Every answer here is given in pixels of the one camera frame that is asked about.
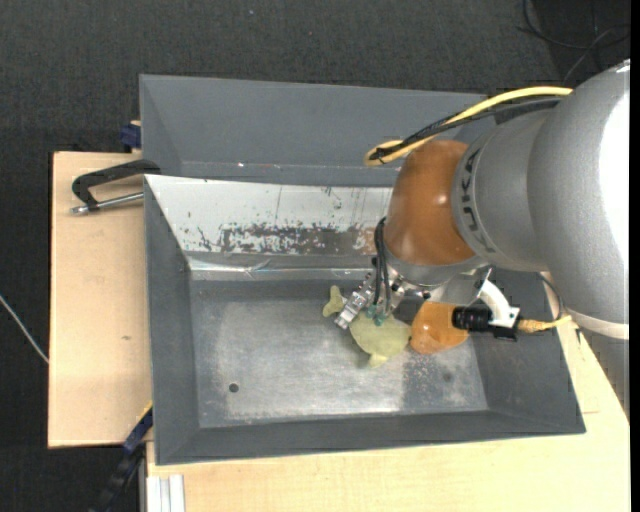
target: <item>black cable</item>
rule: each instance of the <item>black cable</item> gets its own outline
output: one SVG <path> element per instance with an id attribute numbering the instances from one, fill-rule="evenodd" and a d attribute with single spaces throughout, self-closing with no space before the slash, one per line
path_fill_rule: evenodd
<path id="1" fill-rule="evenodd" d="M 375 289 L 373 294 L 373 305 L 377 306 L 380 300 L 380 288 L 382 287 L 382 259 L 380 258 L 380 240 L 382 239 L 382 226 L 383 220 L 378 222 L 375 231 L 373 232 L 373 243 L 376 247 L 376 280 Z"/>
<path id="2" fill-rule="evenodd" d="M 522 14 L 524 16 L 524 20 L 527 22 L 528 29 L 517 27 L 518 30 L 534 35 L 542 39 L 543 41 L 546 41 L 547 43 L 555 44 L 557 46 L 562 46 L 563 48 L 570 48 L 572 50 L 586 50 L 588 48 L 588 46 L 572 44 L 572 43 L 567 43 L 565 41 L 560 41 L 558 39 L 553 39 L 552 37 L 549 37 L 548 35 L 541 32 L 540 29 L 538 29 L 533 24 L 533 21 L 531 21 L 531 17 L 529 16 L 528 5 L 529 5 L 528 0 L 522 0 Z"/>
<path id="3" fill-rule="evenodd" d="M 395 153 L 396 151 L 403 149 L 407 146 L 410 146 L 411 144 L 414 144 L 415 142 L 418 142 L 420 140 L 424 140 L 427 137 L 432 137 L 434 135 L 439 135 L 443 132 L 446 132 L 447 130 L 451 130 L 453 128 L 457 128 L 459 126 L 465 125 L 467 123 L 470 123 L 472 121 L 478 121 L 480 119 L 484 119 L 486 117 L 492 117 L 492 116 L 496 116 L 498 114 L 502 114 L 504 112 L 509 112 L 509 111 L 513 111 L 516 109 L 521 109 L 524 107 L 532 107 L 532 106 L 541 106 L 541 105 L 555 105 L 556 103 L 558 103 L 558 101 L 560 101 L 561 98 L 544 98 L 544 99 L 538 99 L 538 100 L 527 100 L 527 101 L 522 101 L 522 102 L 518 102 L 518 103 L 513 103 L 513 104 L 507 104 L 505 106 L 502 106 L 500 108 L 493 108 L 490 110 L 486 110 L 484 112 L 479 112 L 477 114 L 474 114 L 472 116 L 466 117 L 464 119 L 459 119 L 457 121 L 453 121 L 451 123 L 448 124 L 444 124 L 446 121 L 448 121 L 449 119 L 451 119 L 452 117 L 455 117 L 458 114 L 454 114 L 452 116 L 446 117 L 444 119 L 439 119 L 438 121 L 431 123 L 430 125 L 420 129 L 419 131 L 415 132 L 412 135 L 409 135 L 406 139 L 404 139 L 402 142 L 394 145 L 394 146 L 389 146 L 386 148 L 376 148 L 376 150 L 371 153 L 371 155 L 369 155 L 369 160 L 381 160 L 382 158 L 384 158 L 385 156 L 388 156 L 392 153 Z"/>
<path id="4" fill-rule="evenodd" d="M 569 77 L 571 75 L 573 75 L 573 73 L 575 73 L 576 69 L 578 69 L 578 66 L 580 66 L 580 64 L 582 64 L 582 62 L 584 62 L 584 59 L 586 59 L 589 56 L 591 51 L 598 45 L 598 43 L 602 39 L 607 37 L 614 30 L 618 30 L 618 29 L 621 29 L 621 28 L 630 29 L 631 28 L 631 24 L 629 24 L 629 23 L 621 23 L 619 25 L 613 25 L 612 27 L 609 27 L 607 30 L 602 32 L 602 34 L 600 34 L 598 37 L 596 37 L 592 41 L 592 43 L 586 48 L 586 51 L 582 54 L 582 56 L 576 61 L 576 63 L 573 66 L 571 66 L 569 71 L 567 71 L 567 74 L 564 76 L 564 79 L 562 80 L 562 83 L 565 83 L 565 84 L 567 83 L 567 81 L 569 80 Z M 618 39 L 618 41 L 624 41 L 625 39 L 627 39 L 627 37 L 630 37 L 630 36 L 631 36 L 631 30 L 628 30 L 627 33 L 624 36 L 622 36 L 621 38 Z"/>

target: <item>metal clamp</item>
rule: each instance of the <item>metal clamp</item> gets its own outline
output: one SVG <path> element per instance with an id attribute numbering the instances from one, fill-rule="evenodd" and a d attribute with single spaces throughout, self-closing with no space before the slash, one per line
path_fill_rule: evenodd
<path id="1" fill-rule="evenodd" d="M 85 214 L 142 199 L 142 192 L 138 192 L 106 201 L 98 201 L 89 191 L 92 187 L 135 176 L 136 174 L 160 174 L 160 168 L 150 160 L 136 160 L 135 162 L 116 165 L 115 167 L 109 167 L 78 176 L 71 185 L 71 190 L 84 205 L 71 208 L 71 213 Z"/>

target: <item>white bracket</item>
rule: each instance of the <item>white bracket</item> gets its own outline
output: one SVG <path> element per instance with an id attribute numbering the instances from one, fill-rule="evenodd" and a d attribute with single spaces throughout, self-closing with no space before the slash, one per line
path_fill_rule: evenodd
<path id="1" fill-rule="evenodd" d="M 520 314 L 520 308 L 512 307 L 500 289 L 489 279 L 485 279 L 482 284 L 478 298 L 489 306 L 493 313 L 493 318 L 489 321 L 489 325 L 506 328 L 513 327 Z"/>

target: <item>white cable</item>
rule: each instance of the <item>white cable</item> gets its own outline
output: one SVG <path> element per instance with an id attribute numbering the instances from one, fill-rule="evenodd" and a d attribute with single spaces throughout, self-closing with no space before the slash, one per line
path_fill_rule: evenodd
<path id="1" fill-rule="evenodd" d="M 13 317 L 13 319 L 16 321 L 16 323 L 18 324 L 18 326 L 20 327 L 20 329 L 22 329 L 22 332 L 24 333 L 24 335 L 27 337 L 27 339 L 29 340 L 29 343 L 31 343 L 31 345 L 33 346 L 33 348 L 36 350 L 36 352 L 38 353 L 38 355 L 42 358 L 42 360 L 49 364 L 49 358 L 46 356 L 46 354 L 43 352 L 43 350 L 40 348 L 40 345 L 38 345 L 38 343 L 36 342 L 36 340 L 33 339 L 33 336 L 31 336 L 31 334 L 29 333 L 29 331 L 27 331 L 27 328 L 24 326 L 24 324 L 22 323 L 22 320 L 20 320 L 20 318 L 18 317 L 18 315 L 16 314 L 16 312 L 11 308 L 11 306 L 9 306 L 9 304 L 7 303 L 6 300 L 4 300 L 4 297 L 2 296 L 2 294 L 0 294 L 0 302 L 2 303 L 2 305 L 5 307 L 5 309 L 9 312 L 9 314 Z"/>

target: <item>black wire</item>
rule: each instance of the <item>black wire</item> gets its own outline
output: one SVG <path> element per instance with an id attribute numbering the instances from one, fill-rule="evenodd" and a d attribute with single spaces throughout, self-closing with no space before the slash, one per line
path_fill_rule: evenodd
<path id="1" fill-rule="evenodd" d="M 448 130 L 451 130 L 453 128 L 457 128 L 458 126 L 462 126 L 465 125 L 467 123 L 470 123 L 471 121 L 478 121 L 480 119 L 484 119 L 485 117 L 492 117 L 498 114 L 502 114 L 504 112 L 509 112 L 509 111 L 513 111 L 516 109 L 521 109 L 524 107 L 532 107 L 532 106 L 541 106 L 541 105 L 551 105 L 551 104 L 556 104 L 558 101 L 560 101 L 561 98 L 544 98 L 544 99 L 537 99 L 537 100 L 527 100 L 527 101 L 522 101 L 519 103 L 513 103 L 513 104 L 507 104 L 505 106 L 502 106 L 500 108 L 493 108 L 490 110 L 486 110 L 483 112 L 479 112 L 477 114 L 474 114 L 472 116 L 469 117 L 465 117 L 464 119 L 459 119 L 457 121 L 453 121 L 451 123 L 448 124 L 444 124 L 446 121 L 448 121 L 449 119 L 455 117 L 458 114 L 454 114 L 452 116 L 446 117 L 444 119 L 439 119 L 438 121 L 431 123 L 430 125 L 422 128 L 421 130 L 415 132 L 412 135 L 409 135 L 406 139 L 404 139 L 402 142 L 399 142 L 398 144 L 394 145 L 394 146 L 390 146 L 390 147 L 386 147 L 386 148 L 376 148 L 376 150 L 369 155 L 369 160 L 381 160 L 382 158 L 384 158 L 385 156 L 388 156 L 392 153 L 395 153 L 396 151 L 406 148 L 407 146 L 410 146 L 411 144 L 414 144 L 415 142 L 419 142 L 421 140 L 426 139 L 427 137 L 432 137 L 434 135 L 439 135 L 440 133 L 446 132 Z"/>
<path id="2" fill-rule="evenodd" d="M 378 300 L 380 300 L 380 288 L 382 286 L 382 259 L 380 258 L 380 241 L 382 240 L 382 226 L 383 226 L 384 218 L 378 222 L 376 229 L 373 233 L 373 243 L 376 246 L 376 284 L 375 290 L 373 294 L 373 305 L 378 305 Z"/>
<path id="3" fill-rule="evenodd" d="M 380 298 L 380 289 L 384 286 L 385 293 L 385 315 L 389 314 L 391 309 L 391 285 L 389 283 L 389 267 L 387 267 L 387 256 L 384 251 L 384 223 L 386 217 L 382 217 L 373 234 L 373 240 L 376 246 L 376 288 L 373 296 L 373 304 L 378 305 Z"/>
<path id="4" fill-rule="evenodd" d="M 586 51 L 582 54 L 582 56 L 576 61 L 576 63 L 571 66 L 571 68 L 569 69 L 569 71 L 567 71 L 567 74 L 564 76 L 564 79 L 562 80 L 563 83 L 567 83 L 567 81 L 569 80 L 569 77 L 571 75 L 573 75 L 573 73 L 575 73 L 576 69 L 578 69 L 578 66 L 580 66 L 580 64 L 582 64 L 582 62 L 584 61 L 584 59 L 586 59 L 589 54 L 591 53 L 591 51 L 598 45 L 598 43 L 604 39 L 605 37 L 607 37 L 611 32 L 613 32 L 614 30 L 618 30 L 621 28 L 626 28 L 626 29 L 630 29 L 631 25 L 629 23 L 621 23 L 619 25 L 613 25 L 612 27 L 609 27 L 607 30 L 605 30 L 604 32 L 602 32 L 598 37 L 596 37 L 592 43 L 586 48 Z M 625 39 L 627 39 L 627 37 L 631 36 L 631 30 L 628 30 L 627 33 L 622 36 L 621 38 L 618 39 L 618 41 L 624 41 Z"/>
<path id="5" fill-rule="evenodd" d="M 547 43 L 555 44 L 557 46 L 562 46 L 563 48 L 571 48 L 572 50 L 586 50 L 588 48 L 588 46 L 572 44 L 572 43 L 567 43 L 565 41 L 560 41 L 558 39 L 553 39 L 552 37 L 549 37 L 548 35 L 542 33 L 540 29 L 538 29 L 533 24 L 533 21 L 531 21 L 531 17 L 529 16 L 528 5 L 529 5 L 528 0 L 522 0 L 522 14 L 524 15 L 524 20 L 527 22 L 528 30 L 517 27 L 519 30 L 532 34 L 542 39 L 543 41 L 546 41 Z"/>

